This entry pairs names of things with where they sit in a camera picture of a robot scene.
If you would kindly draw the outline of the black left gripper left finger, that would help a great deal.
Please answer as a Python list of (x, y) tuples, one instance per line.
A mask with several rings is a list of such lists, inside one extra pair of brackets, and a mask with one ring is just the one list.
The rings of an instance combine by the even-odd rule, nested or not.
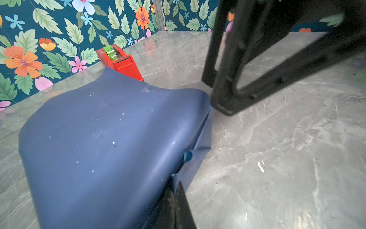
[(175, 229), (175, 195), (173, 184), (168, 183), (153, 229)]

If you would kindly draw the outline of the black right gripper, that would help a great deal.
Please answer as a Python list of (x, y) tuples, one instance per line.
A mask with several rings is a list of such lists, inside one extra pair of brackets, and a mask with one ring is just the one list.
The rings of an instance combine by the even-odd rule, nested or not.
[[(236, 14), (219, 67), (215, 69), (226, 18)], [(333, 31), (306, 46), (249, 85), (238, 88), (244, 66), (286, 37), (298, 24), (343, 15)], [(220, 1), (202, 82), (213, 88), (211, 103), (227, 116), (366, 49), (365, 1)]]

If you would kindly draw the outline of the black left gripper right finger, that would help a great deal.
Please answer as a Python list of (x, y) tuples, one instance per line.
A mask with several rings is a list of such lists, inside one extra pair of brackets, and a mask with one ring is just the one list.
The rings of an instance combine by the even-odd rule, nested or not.
[(175, 197), (175, 228), (197, 229), (182, 182), (178, 183)]

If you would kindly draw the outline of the red tape dispenser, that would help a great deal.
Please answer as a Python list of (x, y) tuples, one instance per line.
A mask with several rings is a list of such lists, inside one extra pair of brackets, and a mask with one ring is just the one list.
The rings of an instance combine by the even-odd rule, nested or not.
[(119, 46), (113, 44), (96, 51), (105, 67), (109, 67), (128, 77), (144, 82), (133, 57), (127, 55)]

